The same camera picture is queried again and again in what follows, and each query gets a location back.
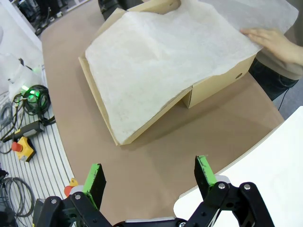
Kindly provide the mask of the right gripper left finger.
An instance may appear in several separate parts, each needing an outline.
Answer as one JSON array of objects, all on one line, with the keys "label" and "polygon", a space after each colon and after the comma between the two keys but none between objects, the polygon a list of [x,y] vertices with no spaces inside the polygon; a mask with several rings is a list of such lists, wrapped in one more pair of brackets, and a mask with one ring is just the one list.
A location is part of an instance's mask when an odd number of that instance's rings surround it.
[{"label": "right gripper left finger", "polygon": [[106,179],[101,164],[93,164],[83,186],[62,200],[50,196],[37,200],[34,208],[35,227],[110,227],[110,222],[99,211]]}]

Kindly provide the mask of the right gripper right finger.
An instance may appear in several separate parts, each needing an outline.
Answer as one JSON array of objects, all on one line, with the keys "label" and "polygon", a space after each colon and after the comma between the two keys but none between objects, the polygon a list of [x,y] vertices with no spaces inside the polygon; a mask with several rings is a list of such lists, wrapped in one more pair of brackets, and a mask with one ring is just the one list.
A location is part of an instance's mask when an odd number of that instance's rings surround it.
[{"label": "right gripper right finger", "polygon": [[240,227],[273,227],[264,200],[252,182],[239,187],[218,181],[206,159],[195,157],[194,175],[203,201],[187,221],[188,227],[212,227],[222,211],[230,211]]}]

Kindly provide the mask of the person's left hand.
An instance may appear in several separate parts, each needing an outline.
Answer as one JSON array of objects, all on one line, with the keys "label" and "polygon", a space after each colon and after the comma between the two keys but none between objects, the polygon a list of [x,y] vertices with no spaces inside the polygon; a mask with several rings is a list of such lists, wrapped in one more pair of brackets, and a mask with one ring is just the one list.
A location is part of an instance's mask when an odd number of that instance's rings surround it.
[{"label": "person's left hand", "polygon": [[241,29],[240,32],[246,35],[251,41],[266,48],[279,60],[291,62],[289,50],[292,43],[280,32],[262,28]]}]

